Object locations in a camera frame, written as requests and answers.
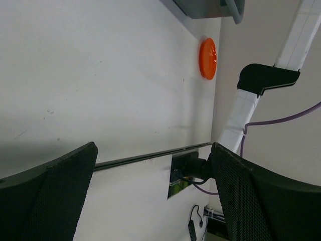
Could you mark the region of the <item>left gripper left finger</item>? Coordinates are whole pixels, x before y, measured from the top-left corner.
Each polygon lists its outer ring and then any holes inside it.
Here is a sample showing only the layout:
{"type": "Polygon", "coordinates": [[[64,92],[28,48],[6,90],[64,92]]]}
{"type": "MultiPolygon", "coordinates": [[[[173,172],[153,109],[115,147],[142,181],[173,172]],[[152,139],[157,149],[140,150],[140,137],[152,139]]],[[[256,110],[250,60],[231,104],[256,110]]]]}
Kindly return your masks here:
{"type": "Polygon", "coordinates": [[[1,240],[73,240],[97,155],[89,142],[1,178],[1,240]]]}

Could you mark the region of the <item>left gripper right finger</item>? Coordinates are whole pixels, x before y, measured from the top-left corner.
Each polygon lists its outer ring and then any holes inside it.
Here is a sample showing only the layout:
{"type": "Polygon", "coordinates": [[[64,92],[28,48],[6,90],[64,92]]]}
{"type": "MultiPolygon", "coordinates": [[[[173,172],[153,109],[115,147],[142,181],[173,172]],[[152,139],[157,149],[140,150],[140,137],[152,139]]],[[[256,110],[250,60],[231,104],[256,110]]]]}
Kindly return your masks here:
{"type": "Polygon", "coordinates": [[[230,240],[320,240],[320,186],[276,174],[213,143],[230,240]]]}

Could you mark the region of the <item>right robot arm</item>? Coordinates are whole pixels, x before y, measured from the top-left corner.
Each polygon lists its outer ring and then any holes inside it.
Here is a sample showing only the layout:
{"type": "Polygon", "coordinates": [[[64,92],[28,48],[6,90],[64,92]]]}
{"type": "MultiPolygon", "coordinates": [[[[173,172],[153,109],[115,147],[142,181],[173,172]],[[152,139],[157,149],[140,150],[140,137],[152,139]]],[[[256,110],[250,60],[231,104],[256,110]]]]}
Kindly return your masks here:
{"type": "Polygon", "coordinates": [[[250,121],[266,90],[293,86],[297,82],[319,26],[320,1],[300,1],[274,65],[253,63],[240,72],[234,106],[219,137],[220,144],[242,155],[249,127],[288,122],[320,108],[320,103],[317,103],[288,117],[262,122],[250,121]]]}

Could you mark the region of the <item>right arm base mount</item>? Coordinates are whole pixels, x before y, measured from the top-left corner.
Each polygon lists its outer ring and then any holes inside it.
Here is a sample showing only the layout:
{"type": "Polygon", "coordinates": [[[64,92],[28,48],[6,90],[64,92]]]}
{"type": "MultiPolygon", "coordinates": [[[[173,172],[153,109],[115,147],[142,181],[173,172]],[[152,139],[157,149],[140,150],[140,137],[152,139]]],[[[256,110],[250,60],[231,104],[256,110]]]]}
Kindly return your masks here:
{"type": "Polygon", "coordinates": [[[178,194],[189,186],[210,196],[219,195],[202,188],[208,180],[213,179],[213,169],[210,157],[201,158],[199,151],[191,150],[172,157],[168,198],[178,194]]]}

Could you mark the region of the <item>orange plate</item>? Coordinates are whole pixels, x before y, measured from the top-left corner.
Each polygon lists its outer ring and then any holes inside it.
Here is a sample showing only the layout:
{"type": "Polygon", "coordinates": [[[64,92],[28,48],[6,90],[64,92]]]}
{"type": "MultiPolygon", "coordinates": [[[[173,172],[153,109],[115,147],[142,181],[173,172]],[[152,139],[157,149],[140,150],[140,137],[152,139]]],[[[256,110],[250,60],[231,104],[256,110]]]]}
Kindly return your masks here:
{"type": "Polygon", "coordinates": [[[206,80],[212,80],[217,69],[217,51],[212,38],[206,38],[199,49],[199,70],[206,80]]]}

